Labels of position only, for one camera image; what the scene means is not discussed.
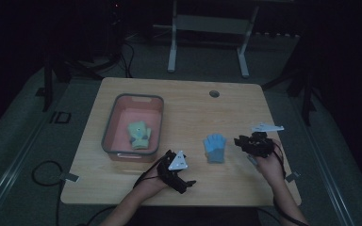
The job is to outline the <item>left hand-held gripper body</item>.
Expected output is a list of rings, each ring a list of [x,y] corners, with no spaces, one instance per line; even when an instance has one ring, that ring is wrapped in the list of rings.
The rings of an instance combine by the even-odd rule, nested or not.
[[[165,154],[159,159],[156,167],[159,178],[169,187],[180,194],[187,191],[185,181],[178,176],[178,172],[188,167],[182,151],[176,154],[174,159],[169,159]]]

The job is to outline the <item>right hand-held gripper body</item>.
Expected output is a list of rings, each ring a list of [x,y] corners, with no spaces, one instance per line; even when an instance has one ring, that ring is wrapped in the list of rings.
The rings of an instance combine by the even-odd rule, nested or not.
[[[284,131],[282,125],[272,125],[260,122],[252,127],[252,134],[248,137],[248,154],[266,158],[273,151],[276,144],[268,137],[268,132]]]

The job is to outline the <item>green glove with blue print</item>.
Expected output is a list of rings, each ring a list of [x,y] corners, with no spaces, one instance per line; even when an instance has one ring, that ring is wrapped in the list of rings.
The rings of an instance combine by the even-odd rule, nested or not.
[[[129,141],[133,150],[147,149],[151,136],[151,129],[144,121],[131,122],[127,126]]]

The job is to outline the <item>pink bin with grey rim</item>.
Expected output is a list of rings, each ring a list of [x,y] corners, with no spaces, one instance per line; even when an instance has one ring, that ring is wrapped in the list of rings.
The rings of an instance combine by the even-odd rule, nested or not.
[[[102,148],[113,161],[153,162],[159,148],[164,100],[157,95],[122,93],[111,109]],[[131,122],[144,121],[151,129],[149,147],[133,150],[127,126]]]

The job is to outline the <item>person's left hand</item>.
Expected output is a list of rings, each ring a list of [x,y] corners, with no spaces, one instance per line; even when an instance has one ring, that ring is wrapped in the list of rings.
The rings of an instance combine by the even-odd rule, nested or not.
[[[139,197],[149,199],[154,197],[168,186],[159,178],[157,169],[149,169],[135,187]]]

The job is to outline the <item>person's right hand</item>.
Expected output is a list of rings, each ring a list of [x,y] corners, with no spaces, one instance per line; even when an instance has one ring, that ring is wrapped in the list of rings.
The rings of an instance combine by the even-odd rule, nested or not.
[[[284,155],[281,149],[281,142],[274,139],[276,146],[274,151],[267,156],[256,157],[257,169],[266,179],[271,188],[279,188],[285,183],[284,176]]]

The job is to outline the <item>person's dark clothing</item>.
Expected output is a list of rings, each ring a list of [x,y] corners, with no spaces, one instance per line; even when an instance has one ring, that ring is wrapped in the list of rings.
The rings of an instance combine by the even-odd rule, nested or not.
[[[250,207],[141,207],[127,226],[261,226]]]

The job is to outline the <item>black tripod stand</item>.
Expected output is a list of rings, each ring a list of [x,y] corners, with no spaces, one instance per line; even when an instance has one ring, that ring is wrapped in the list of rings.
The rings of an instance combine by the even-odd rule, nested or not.
[[[301,116],[307,126],[311,125],[310,112],[316,110],[311,102],[315,58],[314,36],[305,33],[299,38],[281,74],[261,86],[263,90],[267,90],[291,80],[287,88],[287,95],[298,97],[303,94]]]

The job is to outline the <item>white metal stand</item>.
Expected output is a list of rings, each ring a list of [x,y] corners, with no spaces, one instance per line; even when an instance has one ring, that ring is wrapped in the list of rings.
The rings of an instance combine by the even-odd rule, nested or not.
[[[173,0],[173,17],[172,17],[172,39],[168,60],[168,73],[174,73],[176,68],[177,56],[177,31],[197,31],[208,33],[222,33],[232,35],[242,35],[243,43],[236,49],[239,61],[239,69],[243,78],[250,76],[245,52],[249,39],[252,36],[255,25],[256,16],[259,11],[259,6],[253,7],[249,19],[234,19],[208,17],[198,15],[179,14],[177,12],[178,0]]]

